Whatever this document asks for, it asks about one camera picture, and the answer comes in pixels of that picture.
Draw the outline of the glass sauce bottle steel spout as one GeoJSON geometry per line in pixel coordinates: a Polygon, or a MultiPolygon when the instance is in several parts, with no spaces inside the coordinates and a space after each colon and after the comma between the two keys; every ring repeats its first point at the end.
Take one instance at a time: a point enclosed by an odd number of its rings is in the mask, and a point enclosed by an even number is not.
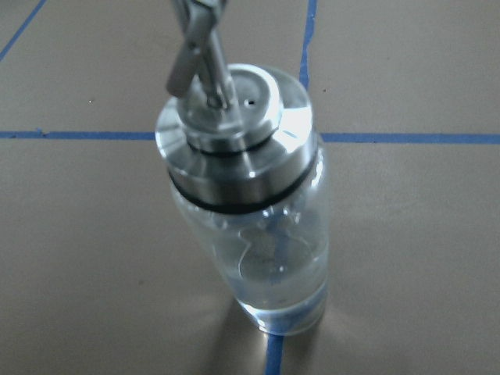
{"type": "Polygon", "coordinates": [[[155,125],[174,201],[249,319],[299,334],[327,296],[327,157],[304,86],[225,60],[223,1],[176,1],[184,41],[155,125]]]}

